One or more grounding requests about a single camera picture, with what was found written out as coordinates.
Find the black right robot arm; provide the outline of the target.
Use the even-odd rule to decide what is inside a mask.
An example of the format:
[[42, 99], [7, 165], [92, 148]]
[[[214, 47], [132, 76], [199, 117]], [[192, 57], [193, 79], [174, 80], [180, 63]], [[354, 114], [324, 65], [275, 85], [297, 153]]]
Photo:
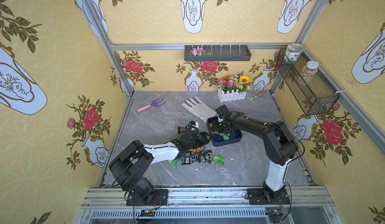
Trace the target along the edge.
[[257, 136], [264, 142], [265, 152], [270, 160], [268, 175], [257, 193], [247, 192], [250, 204], [277, 204], [279, 201], [290, 203], [285, 201], [285, 177], [288, 166], [298, 151], [298, 144], [286, 124], [282, 121], [273, 123], [249, 118], [243, 113], [231, 112], [225, 105], [218, 107], [216, 114], [217, 119], [212, 123], [214, 132], [229, 134], [240, 130]]

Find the small dark cookie packet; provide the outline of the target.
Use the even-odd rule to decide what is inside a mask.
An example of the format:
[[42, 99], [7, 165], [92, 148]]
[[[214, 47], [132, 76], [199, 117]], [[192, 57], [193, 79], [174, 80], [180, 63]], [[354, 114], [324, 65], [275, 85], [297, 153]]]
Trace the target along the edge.
[[178, 134], [182, 135], [187, 129], [188, 129], [188, 125], [178, 126], [177, 132], [178, 132]]

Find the checkered black cookie packet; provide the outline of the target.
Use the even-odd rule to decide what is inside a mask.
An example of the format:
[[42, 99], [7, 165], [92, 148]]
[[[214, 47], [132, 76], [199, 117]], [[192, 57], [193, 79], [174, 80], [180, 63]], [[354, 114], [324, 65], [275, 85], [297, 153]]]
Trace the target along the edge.
[[204, 163], [211, 164], [212, 162], [212, 151], [211, 150], [205, 150], [202, 152], [202, 158]]

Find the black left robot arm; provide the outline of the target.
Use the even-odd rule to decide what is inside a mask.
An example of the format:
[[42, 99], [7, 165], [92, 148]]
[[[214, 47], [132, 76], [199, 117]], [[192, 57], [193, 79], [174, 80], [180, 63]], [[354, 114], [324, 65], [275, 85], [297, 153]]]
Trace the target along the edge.
[[198, 149], [209, 144], [211, 136], [189, 125], [182, 135], [164, 144], [145, 145], [139, 140], [131, 142], [110, 165], [112, 176], [123, 191], [134, 193], [147, 206], [155, 202], [153, 185], [144, 177], [152, 164], [174, 161], [186, 154], [198, 153]]

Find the dark blue storage box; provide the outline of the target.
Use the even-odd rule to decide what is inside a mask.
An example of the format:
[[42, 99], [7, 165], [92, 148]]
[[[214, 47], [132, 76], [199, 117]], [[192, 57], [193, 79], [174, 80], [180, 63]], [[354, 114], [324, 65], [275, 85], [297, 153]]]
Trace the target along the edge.
[[211, 135], [212, 143], [215, 147], [221, 147], [225, 145], [235, 144], [241, 141], [242, 133], [239, 130], [231, 131], [230, 134], [224, 134], [212, 131], [212, 123], [217, 120], [217, 117], [212, 117], [207, 120], [207, 127], [209, 134]]

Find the orange cookie packet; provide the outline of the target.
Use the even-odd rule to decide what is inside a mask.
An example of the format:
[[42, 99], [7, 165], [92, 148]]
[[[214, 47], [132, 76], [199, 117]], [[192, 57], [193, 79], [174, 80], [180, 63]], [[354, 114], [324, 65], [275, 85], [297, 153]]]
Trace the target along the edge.
[[193, 153], [199, 153], [199, 152], [202, 152], [202, 150], [203, 150], [203, 148], [200, 147], [200, 148], [191, 150], [191, 152], [193, 152]]

